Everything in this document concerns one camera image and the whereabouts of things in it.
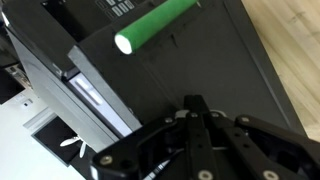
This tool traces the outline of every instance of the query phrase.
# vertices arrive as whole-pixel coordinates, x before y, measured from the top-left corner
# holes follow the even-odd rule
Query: screw
[[[198,117],[198,114],[197,113],[191,113],[191,117],[196,118],[196,117]]]
[[[213,175],[208,170],[201,170],[198,173],[198,178],[199,178],[199,180],[213,180]]]
[[[111,156],[103,156],[100,160],[100,164],[102,165],[109,165],[112,163],[112,157]]]
[[[211,116],[212,117],[219,117],[219,114],[218,113],[211,113]]]
[[[165,121],[166,123],[172,123],[172,122],[173,122],[173,119],[172,119],[172,118],[166,118],[164,121]]]
[[[243,122],[249,122],[249,121],[250,121],[250,119],[249,119],[249,118],[247,118],[247,117],[243,117],[243,118],[242,118],[242,121],[243,121]]]
[[[277,173],[270,171],[270,170],[265,170],[263,171],[263,176],[266,178],[266,180],[279,180],[279,176]]]

